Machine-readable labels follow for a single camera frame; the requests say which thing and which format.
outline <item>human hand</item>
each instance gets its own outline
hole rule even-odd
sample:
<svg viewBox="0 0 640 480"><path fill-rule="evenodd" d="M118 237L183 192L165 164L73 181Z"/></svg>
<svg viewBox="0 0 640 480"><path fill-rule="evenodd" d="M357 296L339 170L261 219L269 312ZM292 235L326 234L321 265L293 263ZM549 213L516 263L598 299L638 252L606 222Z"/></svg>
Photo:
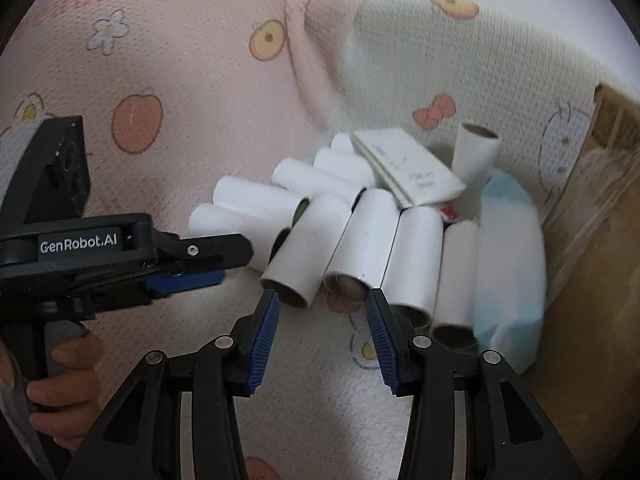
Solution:
<svg viewBox="0 0 640 480"><path fill-rule="evenodd" d="M32 402L57 408L31 414L31 425L53 437L62 447L75 450L100 414L100 382L94 366L102 357L102 342L92 333L56 346L51 357L69 368L63 374L27 386Z"/></svg>

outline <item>white paper tube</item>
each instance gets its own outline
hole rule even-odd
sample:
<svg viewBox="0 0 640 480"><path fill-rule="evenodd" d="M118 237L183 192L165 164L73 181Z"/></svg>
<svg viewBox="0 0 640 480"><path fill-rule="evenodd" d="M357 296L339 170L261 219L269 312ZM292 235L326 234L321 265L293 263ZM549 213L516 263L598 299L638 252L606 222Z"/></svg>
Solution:
<svg viewBox="0 0 640 480"><path fill-rule="evenodd" d="M200 204L189 218L191 236L217 236L240 233L251 242L252 269L263 271L289 234L289 228L263 218L245 215L215 204Z"/></svg>
<svg viewBox="0 0 640 480"><path fill-rule="evenodd" d="M476 343L472 327L476 273L478 268L478 226L469 220L444 231L442 265L431 335L451 347Z"/></svg>
<svg viewBox="0 0 640 480"><path fill-rule="evenodd" d="M363 186L340 178L309 164L293 158L285 158L271 175L271 181L277 186L289 189L313 199L322 194L334 194L344 200L353 209Z"/></svg>
<svg viewBox="0 0 640 480"><path fill-rule="evenodd" d="M415 328L431 323L443 233L442 218L434 208L412 207L400 215L382 291L391 309L406 316Z"/></svg>
<svg viewBox="0 0 640 480"><path fill-rule="evenodd" d="M308 307L322 285L326 266L350 216L351 209L337 196L313 199L264 271L260 284L274 289L283 303Z"/></svg>
<svg viewBox="0 0 640 480"><path fill-rule="evenodd" d="M376 173L363 156L320 148L314 168L337 175L360 187L376 187Z"/></svg>
<svg viewBox="0 0 640 480"><path fill-rule="evenodd" d="M309 204L304 193L236 176L224 176L213 191L215 205L264 218L283 227L293 227Z"/></svg>
<svg viewBox="0 0 640 480"><path fill-rule="evenodd" d="M452 206L463 218L474 218L480 209L480 195L489 182L499 149L500 139L492 131L460 124L451 171L464 181L466 189Z"/></svg>
<svg viewBox="0 0 640 480"><path fill-rule="evenodd" d="M382 285L399 216L391 193L367 189L324 274L326 288L350 300L364 301L369 290Z"/></svg>
<svg viewBox="0 0 640 480"><path fill-rule="evenodd" d="M331 141L331 149L343 153L356 153L349 134L335 134L334 139Z"/></svg>

